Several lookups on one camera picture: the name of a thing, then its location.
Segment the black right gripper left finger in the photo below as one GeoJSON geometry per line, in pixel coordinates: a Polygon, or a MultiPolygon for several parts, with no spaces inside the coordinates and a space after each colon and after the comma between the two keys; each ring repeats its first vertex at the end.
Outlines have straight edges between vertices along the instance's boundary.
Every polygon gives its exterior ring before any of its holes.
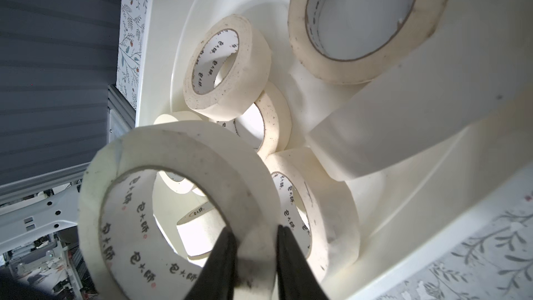
{"type": "Polygon", "coordinates": [[[237,240],[225,227],[198,279],[184,299],[232,300],[236,281],[237,240]]]}

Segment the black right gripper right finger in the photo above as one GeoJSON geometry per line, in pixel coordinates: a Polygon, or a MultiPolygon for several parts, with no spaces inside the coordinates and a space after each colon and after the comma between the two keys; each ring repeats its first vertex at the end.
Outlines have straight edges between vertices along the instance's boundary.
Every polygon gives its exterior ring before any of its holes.
{"type": "Polygon", "coordinates": [[[284,300],[328,300],[315,279],[293,232],[279,225],[276,247],[278,298],[284,300]]]}

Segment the cream masking tape roll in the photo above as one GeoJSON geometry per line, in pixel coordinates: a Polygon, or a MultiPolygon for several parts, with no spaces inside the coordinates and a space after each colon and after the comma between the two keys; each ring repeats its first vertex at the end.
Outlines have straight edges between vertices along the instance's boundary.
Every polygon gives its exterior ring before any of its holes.
{"type": "Polygon", "coordinates": [[[446,0],[435,32],[323,119],[307,141],[336,181],[449,138],[532,82],[532,0],[446,0]]]}
{"type": "Polygon", "coordinates": [[[359,216],[347,184],[332,179],[308,147],[267,157],[288,227],[316,280],[323,281],[359,256],[359,216]]]}
{"type": "Polygon", "coordinates": [[[133,129],[102,148],[83,177],[79,241],[105,299],[183,299],[202,269],[160,231],[153,191],[162,170],[196,184],[237,242],[236,299],[270,299],[280,200],[258,154],[221,126],[183,121],[133,129]]]}
{"type": "Polygon", "coordinates": [[[240,137],[263,160],[287,147],[292,130],[287,100],[271,82],[243,115],[226,122],[212,122],[240,137]]]}
{"type": "MultiPolygon", "coordinates": [[[[195,113],[190,111],[171,112],[159,115],[154,124],[167,124],[180,121],[192,121],[202,119],[195,113]]],[[[187,194],[194,190],[196,185],[185,177],[172,172],[159,171],[159,177],[163,180],[165,185],[177,194],[187,194]]]]}
{"type": "Polygon", "coordinates": [[[325,52],[319,19],[326,0],[290,0],[288,32],[295,57],[316,78],[335,85],[366,83],[406,57],[437,29],[448,0],[409,0],[406,17],[377,49],[356,58],[325,52]]]}
{"type": "Polygon", "coordinates": [[[187,257],[192,260],[207,257],[225,227],[226,222],[210,201],[188,212],[176,224],[187,257]]]}
{"type": "Polygon", "coordinates": [[[186,105],[210,119],[243,115],[264,90],[271,68],[265,37],[241,15],[229,15],[206,33],[183,79],[186,105]]]}

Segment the white plastic storage box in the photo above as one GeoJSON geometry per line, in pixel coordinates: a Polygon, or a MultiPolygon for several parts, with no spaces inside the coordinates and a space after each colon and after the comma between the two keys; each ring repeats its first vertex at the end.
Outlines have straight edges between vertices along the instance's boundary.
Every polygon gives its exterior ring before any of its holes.
{"type": "MultiPolygon", "coordinates": [[[[359,90],[359,91],[361,91],[361,90],[362,90],[364,87],[366,87],[366,86],[360,86],[360,90],[359,90]]],[[[507,102],[504,103],[501,107],[499,107],[498,109],[496,109],[494,112],[491,112],[490,114],[488,114],[488,115],[485,116],[484,118],[479,119],[478,121],[473,122],[473,123],[471,123],[470,125],[464,127],[462,130],[458,131],[456,134],[458,134],[459,132],[461,132],[461,131],[463,131],[463,130],[469,128],[470,126],[472,126],[472,125],[474,125],[474,124],[477,124],[477,123],[480,123],[480,122],[483,121],[484,119],[487,119],[487,118],[489,118],[490,116],[494,115],[494,114],[497,113],[500,109],[506,107],[507,105],[509,105],[509,104],[513,103],[514,101],[516,101],[519,97],[523,96],[523,95],[526,93],[526,91],[528,91],[528,90],[531,90],[531,91],[532,91],[532,82],[531,82],[531,83],[530,83],[530,84],[529,84],[529,85],[528,85],[528,86],[527,86],[527,87],[526,87],[526,88],[525,88],[525,89],[524,89],[519,95],[517,95],[513,100],[507,101],[507,102]]]]}

